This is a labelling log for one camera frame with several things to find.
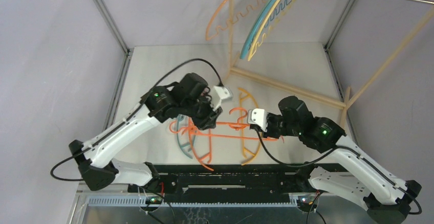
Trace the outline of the yellow-orange plastic hanger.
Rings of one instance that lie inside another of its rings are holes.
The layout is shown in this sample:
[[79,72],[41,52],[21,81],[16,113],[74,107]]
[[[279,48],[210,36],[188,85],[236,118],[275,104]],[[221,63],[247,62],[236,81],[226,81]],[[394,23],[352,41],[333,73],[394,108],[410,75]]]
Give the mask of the yellow-orange plastic hanger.
[[[238,106],[243,108],[244,103],[248,103],[253,105],[253,108],[258,108],[258,103],[256,99],[253,97],[253,95],[247,91],[246,89],[242,87],[237,88],[239,91],[238,95]],[[249,163],[251,163],[258,155],[261,144],[260,142],[256,143],[256,148],[251,149],[250,142],[253,142],[253,140],[247,139],[246,137],[246,131],[248,127],[240,129],[240,135],[241,135],[241,149],[242,149],[242,156],[244,157],[244,160],[241,162],[242,166],[246,166]]]

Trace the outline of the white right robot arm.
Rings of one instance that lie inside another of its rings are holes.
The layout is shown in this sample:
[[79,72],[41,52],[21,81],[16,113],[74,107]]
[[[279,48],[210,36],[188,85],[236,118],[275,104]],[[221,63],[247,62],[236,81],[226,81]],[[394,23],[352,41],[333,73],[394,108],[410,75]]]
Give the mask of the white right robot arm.
[[376,223],[402,223],[409,215],[422,214],[417,201],[422,187],[417,181],[405,181],[387,171],[341,126],[329,118],[314,116],[296,96],[283,98],[278,108],[279,114],[259,108],[249,113],[250,128],[260,140],[297,137],[319,152],[321,159],[333,158],[354,177],[350,180],[334,175],[318,166],[318,160],[312,160],[298,166],[298,189],[335,194],[360,206]]

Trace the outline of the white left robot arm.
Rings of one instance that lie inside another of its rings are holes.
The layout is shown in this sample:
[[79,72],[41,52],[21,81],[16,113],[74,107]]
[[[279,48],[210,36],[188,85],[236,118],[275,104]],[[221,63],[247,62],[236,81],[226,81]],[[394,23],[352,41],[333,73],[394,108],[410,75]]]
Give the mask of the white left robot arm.
[[186,74],[179,82],[151,88],[119,122],[90,140],[69,144],[82,180],[92,191],[111,184],[134,184],[148,192],[157,190],[160,176],[152,163],[128,163],[115,159],[116,154],[142,134],[179,115],[191,118],[199,130],[215,128],[223,111],[222,103],[231,98],[229,88],[222,84],[209,87],[196,73]]

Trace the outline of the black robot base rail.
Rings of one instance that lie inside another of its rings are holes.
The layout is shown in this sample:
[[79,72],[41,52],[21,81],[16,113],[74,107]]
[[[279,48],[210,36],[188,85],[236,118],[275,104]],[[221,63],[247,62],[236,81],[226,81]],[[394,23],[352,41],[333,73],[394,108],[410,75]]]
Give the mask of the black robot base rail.
[[159,177],[144,186],[130,184],[129,193],[159,193],[171,204],[289,204],[290,195],[315,194],[307,170],[280,164],[156,165]]

